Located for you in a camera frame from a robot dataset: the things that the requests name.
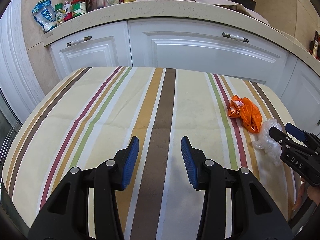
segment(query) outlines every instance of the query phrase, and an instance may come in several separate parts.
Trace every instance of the orange plastic bag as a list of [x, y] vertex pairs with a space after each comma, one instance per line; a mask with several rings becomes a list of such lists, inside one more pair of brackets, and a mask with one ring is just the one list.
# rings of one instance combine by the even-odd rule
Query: orange plastic bag
[[231, 118], [240, 117], [249, 132], [258, 133], [260, 131], [262, 116], [259, 108], [250, 99], [234, 95], [231, 98], [228, 114]]

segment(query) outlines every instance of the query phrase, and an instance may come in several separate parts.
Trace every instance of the blue gripper pad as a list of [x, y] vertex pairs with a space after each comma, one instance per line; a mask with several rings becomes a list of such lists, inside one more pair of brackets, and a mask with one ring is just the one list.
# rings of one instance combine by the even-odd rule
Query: blue gripper pad
[[304, 132], [291, 123], [285, 125], [285, 130], [300, 142], [304, 142], [307, 139]]
[[130, 183], [134, 165], [138, 157], [138, 152], [139, 152], [139, 139], [135, 138], [122, 171], [121, 187], [123, 189], [125, 189]]
[[181, 152], [182, 152], [184, 165], [186, 166], [187, 174], [189, 177], [189, 182], [193, 186], [193, 188], [197, 188], [198, 187], [197, 169], [192, 159], [190, 149], [187, 145], [185, 138], [181, 139]]

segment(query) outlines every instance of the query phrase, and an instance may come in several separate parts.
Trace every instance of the pot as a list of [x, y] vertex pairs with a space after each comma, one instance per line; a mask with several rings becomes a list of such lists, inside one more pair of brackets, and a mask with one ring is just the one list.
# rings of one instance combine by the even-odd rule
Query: pot
[[246, 7], [249, 10], [254, 11], [254, 7], [257, 5], [257, 3], [254, 0], [231, 0], [232, 2], [240, 3], [244, 7]]

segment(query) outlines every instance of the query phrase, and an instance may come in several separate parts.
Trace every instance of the beige wall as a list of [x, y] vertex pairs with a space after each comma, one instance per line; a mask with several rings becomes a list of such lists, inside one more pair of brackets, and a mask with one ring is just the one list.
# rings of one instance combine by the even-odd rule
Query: beige wall
[[[23, 36], [29, 59], [38, 82], [47, 94], [58, 82], [49, 50], [43, 46], [43, 32], [34, 21], [31, 10], [40, 0], [22, 0], [21, 20]], [[55, 5], [61, 0], [51, 0]], [[315, 30], [320, 30], [320, 17], [309, 0], [255, 0], [256, 12], [270, 25], [295, 37], [306, 48]]]
[[310, 0], [255, 0], [255, 11], [270, 25], [295, 37], [309, 47], [315, 31], [320, 29], [320, 17]]
[[[31, 10], [39, 1], [41, 0], [21, 0], [21, 22], [30, 63], [40, 87], [46, 95], [60, 80], [53, 65], [49, 49], [45, 48], [42, 43], [43, 31], [31, 13]], [[51, 2], [55, 5], [60, 0], [51, 0]]]

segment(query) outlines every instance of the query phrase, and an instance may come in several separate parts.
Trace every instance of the red stripe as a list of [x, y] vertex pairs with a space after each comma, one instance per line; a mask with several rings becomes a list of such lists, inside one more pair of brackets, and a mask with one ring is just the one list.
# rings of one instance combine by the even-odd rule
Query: red stripe
[[101, 94], [101, 92], [103, 91], [103, 89], [105, 88], [105, 86], [110, 82], [110, 80], [116, 75], [116, 73], [119, 71], [121, 67], [117, 67], [117, 69], [111, 74], [111, 76], [109, 76], [107, 78], [107, 80], [101, 85], [101, 87], [99, 88], [99, 90], [96, 92], [96, 94], [93, 96], [93, 98], [90, 100], [89, 104], [85, 107], [85, 109], [82, 111], [82, 113], [80, 114], [80, 116], [74, 121], [70, 131], [68, 132], [59, 152], [58, 155], [56, 156], [56, 159], [54, 160], [54, 163], [51, 167], [49, 176], [47, 178], [47, 181], [45, 183], [44, 186], [44, 191], [42, 194], [42, 198], [41, 198], [41, 204], [40, 204], [40, 209], [42, 208], [42, 206], [44, 205], [44, 203], [47, 200], [47, 195], [49, 192], [49, 187], [53, 178], [53, 175], [57, 169], [57, 166], [59, 164], [59, 161], [62, 157], [63, 152], [65, 151], [71, 137], [72, 134], [74, 133], [74, 131], [76, 130], [76, 127], [78, 126], [79, 122], [84, 118], [84, 116], [86, 115], [86, 113], [89, 111], [90, 107], [92, 106], [92, 104], [94, 103], [94, 101], [98, 98], [98, 96]]
[[[228, 96], [220, 82], [220, 79], [218, 78], [218, 75], [217, 74], [213, 74], [217, 84], [218, 84], [218, 87], [221, 91], [221, 94], [222, 94], [222, 97], [224, 99], [224, 102], [227, 106], [227, 109], [229, 110], [229, 106], [230, 106], [230, 101], [228, 99]], [[239, 149], [239, 154], [240, 154], [240, 163], [241, 163], [241, 166], [242, 167], [248, 167], [248, 164], [247, 164], [247, 157], [245, 156], [245, 151], [244, 151], [244, 147], [243, 147], [243, 141], [242, 141], [242, 137], [241, 137], [241, 134], [240, 134], [240, 128], [237, 124], [237, 121], [235, 118], [230, 118], [231, 120], [231, 123], [232, 123], [232, 126], [234, 128], [234, 131], [235, 131], [235, 135], [236, 135], [236, 141], [237, 141], [237, 145], [238, 145], [238, 149]]]

